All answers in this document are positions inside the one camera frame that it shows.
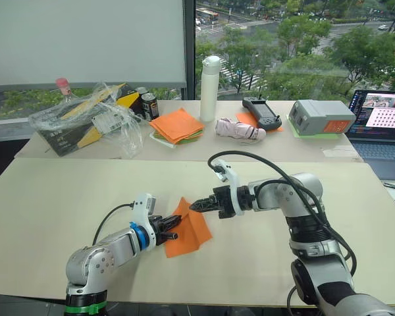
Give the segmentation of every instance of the laptop keyboard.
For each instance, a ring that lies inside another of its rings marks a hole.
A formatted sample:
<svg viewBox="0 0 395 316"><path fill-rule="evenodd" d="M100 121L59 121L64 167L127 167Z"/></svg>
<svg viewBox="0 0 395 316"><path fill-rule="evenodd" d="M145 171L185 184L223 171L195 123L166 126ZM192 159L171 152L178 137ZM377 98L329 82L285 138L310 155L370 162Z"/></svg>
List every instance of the laptop keyboard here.
<svg viewBox="0 0 395 316"><path fill-rule="evenodd" d="M370 143L353 143L352 145L364 159L395 160L395 145Z"/></svg>

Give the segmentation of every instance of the gray box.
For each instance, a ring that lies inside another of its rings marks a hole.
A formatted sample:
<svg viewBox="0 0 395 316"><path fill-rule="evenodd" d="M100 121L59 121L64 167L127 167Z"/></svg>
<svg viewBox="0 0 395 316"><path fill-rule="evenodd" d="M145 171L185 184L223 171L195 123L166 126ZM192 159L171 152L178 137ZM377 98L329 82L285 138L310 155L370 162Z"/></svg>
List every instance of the gray box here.
<svg viewBox="0 0 395 316"><path fill-rule="evenodd" d="M297 100L288 119L299 135L345 133L356 116L341 101Z"/></svg>

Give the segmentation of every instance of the laptop screen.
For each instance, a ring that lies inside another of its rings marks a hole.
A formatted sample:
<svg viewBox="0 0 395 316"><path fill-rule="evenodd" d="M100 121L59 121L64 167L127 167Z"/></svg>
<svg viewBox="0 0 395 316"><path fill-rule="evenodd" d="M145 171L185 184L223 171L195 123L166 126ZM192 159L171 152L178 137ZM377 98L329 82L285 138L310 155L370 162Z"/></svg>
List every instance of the laptop screen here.
<svg viewBox="0 0 395 316"><path fill-rule="evenodd" d="M350 110L356 119L348 138L395 141L395 92L356 90Z"/></svg>

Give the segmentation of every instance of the white water bottle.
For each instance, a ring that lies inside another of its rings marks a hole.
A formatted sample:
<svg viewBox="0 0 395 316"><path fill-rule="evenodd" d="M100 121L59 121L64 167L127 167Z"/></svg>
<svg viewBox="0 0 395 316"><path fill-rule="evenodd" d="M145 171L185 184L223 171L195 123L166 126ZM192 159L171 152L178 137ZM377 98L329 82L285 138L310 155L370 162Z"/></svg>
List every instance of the white water bottle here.
<svg viewBox="0 0 395 316"><path fill-rule="evenodd" d="M215 118L221 60L218 56L209 56L202 63L200 120L202 122L211 122Z"/></svg>

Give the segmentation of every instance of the orange label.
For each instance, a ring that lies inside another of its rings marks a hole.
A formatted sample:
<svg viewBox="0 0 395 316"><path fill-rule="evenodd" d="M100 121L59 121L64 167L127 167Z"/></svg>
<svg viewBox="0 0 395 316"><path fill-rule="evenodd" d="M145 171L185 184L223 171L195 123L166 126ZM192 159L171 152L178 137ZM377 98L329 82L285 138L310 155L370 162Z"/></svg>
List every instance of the orange label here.
<svg viewBox="0 0 395 316"><path fill-rule="evenodd" d="M345 131L346 127L349 125L348 120L330 120L328 124L323 129L326 133L342 133Z"/></svg>

